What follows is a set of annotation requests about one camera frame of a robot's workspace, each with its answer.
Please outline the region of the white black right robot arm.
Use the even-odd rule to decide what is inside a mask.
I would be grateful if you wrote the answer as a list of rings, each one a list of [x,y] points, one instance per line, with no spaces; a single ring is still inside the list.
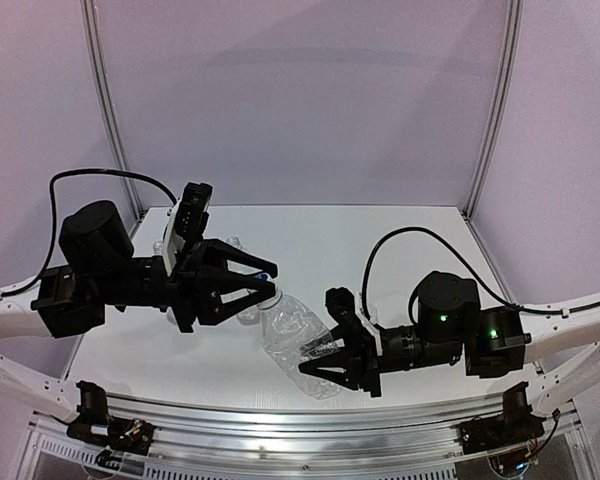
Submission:
[[[500,378],[561,350],[600,341],[600,293],[547,306],[482,308],[478,283],[433,271],[415,287],[409,325],[385,328],[346,288],[325,294],[341,346],[300,364],[301,373],[381,396],[386,373],[465,363],[480,379]]]

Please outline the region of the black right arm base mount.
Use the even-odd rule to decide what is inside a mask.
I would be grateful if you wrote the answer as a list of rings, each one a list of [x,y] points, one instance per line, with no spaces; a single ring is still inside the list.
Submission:
[[[499,413],[458,425],[462,453],[471,455],[542,439],[545,423],[550,419],[557,422],[559,409],[568,400],[565,386],[559,377],[542,377],[505,390]]]

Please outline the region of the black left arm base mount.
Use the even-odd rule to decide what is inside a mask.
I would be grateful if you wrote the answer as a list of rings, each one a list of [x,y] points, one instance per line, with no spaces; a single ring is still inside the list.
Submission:
[[[67,436],[101,451],[95,464],[101,468],[118,470],[124,453],[147,456],[156,427],[144,419],[126,419],[109,413],[107,394],[95,383],[77,383],[80,402],[78,416],[67,427]]]

